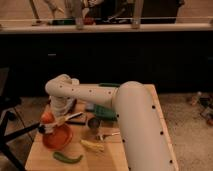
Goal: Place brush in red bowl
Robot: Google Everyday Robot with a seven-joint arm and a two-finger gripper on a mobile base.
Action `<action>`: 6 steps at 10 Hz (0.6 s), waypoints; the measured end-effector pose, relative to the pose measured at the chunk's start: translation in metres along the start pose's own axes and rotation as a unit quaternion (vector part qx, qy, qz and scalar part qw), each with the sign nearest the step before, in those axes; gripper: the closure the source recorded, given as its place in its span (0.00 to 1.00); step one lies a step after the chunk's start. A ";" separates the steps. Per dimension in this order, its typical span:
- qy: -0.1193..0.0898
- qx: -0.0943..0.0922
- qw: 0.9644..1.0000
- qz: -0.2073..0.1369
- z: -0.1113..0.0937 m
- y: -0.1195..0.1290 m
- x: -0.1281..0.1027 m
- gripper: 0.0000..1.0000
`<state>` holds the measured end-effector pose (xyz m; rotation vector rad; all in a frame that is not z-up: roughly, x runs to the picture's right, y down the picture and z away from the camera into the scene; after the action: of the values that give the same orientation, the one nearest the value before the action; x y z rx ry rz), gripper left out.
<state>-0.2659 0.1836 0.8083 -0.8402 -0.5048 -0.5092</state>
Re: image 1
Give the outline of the white and orange gripper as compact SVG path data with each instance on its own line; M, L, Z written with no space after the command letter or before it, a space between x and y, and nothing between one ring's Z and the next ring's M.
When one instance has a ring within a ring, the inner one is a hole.
M47 105L44 109L44 112L41 115L40 124L44 128L45 134L51 134L54 132L54 128L57 126L61 126L65 123L65 117L59 116L55 117L51 111L49 105Z

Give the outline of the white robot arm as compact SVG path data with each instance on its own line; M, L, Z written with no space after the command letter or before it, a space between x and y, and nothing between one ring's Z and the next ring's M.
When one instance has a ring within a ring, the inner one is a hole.
M62 74L45 85L56 117L67 98L90 102L115 112L129 171L177 171L171 146L149 90L140 82L119 87L73 84Z

